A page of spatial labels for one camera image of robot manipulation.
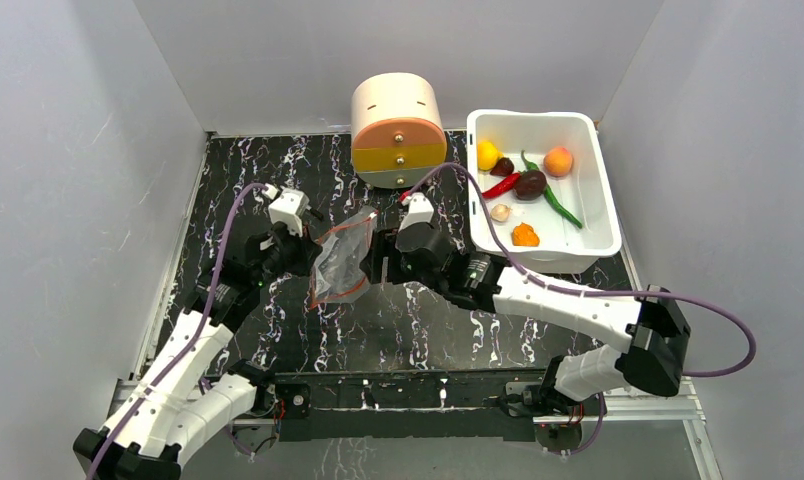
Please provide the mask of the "clear zip bag orange zipper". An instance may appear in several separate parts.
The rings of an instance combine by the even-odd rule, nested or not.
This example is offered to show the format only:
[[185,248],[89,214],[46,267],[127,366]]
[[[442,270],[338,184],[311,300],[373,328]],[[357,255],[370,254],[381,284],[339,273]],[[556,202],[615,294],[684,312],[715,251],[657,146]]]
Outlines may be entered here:
[[310,277],[312,308],[351,304],[369,289],[360,264],[370,251],[377,216],[375,208],[364,206],[320,238],[322,251]]

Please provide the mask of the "orange peach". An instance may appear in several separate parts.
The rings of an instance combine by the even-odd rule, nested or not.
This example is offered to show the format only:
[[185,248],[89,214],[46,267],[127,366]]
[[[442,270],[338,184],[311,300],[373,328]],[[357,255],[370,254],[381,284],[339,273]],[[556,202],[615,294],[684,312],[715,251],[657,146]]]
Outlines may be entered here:
[[562,146],[549,150],[543,159],[544,171],[556,178],[567,176],[571,172],[573,164],[572,153]]

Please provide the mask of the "yellow lemon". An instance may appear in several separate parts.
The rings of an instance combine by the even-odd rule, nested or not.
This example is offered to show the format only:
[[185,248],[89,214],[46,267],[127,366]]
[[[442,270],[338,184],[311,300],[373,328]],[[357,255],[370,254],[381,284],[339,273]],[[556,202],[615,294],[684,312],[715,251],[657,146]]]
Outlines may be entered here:
[[481,141],[476,145],[476,158],[480,171],[490,171],[502,158],[502,153],[492,142]]

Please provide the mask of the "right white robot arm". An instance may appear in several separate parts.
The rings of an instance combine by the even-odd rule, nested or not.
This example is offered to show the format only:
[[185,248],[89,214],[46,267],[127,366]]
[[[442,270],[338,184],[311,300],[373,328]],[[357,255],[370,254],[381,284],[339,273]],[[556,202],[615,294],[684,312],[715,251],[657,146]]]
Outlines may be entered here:
[[429,223],[374,234],[360,268],[372,284],[418,282],[465,310],[535,318],[600,341],[546,368],[539,395],[555,414],[617,388],[658,397],[679,392],[691,329],[664,289],[613,297],[521,273],[504,257],[457,250]]

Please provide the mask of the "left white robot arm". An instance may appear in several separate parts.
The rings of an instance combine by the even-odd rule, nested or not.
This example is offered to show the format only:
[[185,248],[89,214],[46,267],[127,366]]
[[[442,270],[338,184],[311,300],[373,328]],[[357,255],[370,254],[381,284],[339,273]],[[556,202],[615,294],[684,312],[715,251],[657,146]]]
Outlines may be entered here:
[[240,360],[193,400],[213,357],[258,307],[263,286],[285,275],[306,276],[321,247],[307,229],[283,222],[244,244],[243,259],[218,256],[200,275],[167,343],[135,389],[98,429],[73,443],[89,479],[177,479],[189,459],[243,414],[275,407],[274,375]]

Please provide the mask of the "dark purple plum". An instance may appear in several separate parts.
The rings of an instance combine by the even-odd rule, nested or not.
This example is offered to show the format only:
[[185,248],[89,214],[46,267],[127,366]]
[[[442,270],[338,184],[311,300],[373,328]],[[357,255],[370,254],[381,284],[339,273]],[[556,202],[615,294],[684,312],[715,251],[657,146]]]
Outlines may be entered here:
[[513,186],[514,196],[520,201],[533,201],[541,197],[548,187],[548,180],[540,170],[527,170]]

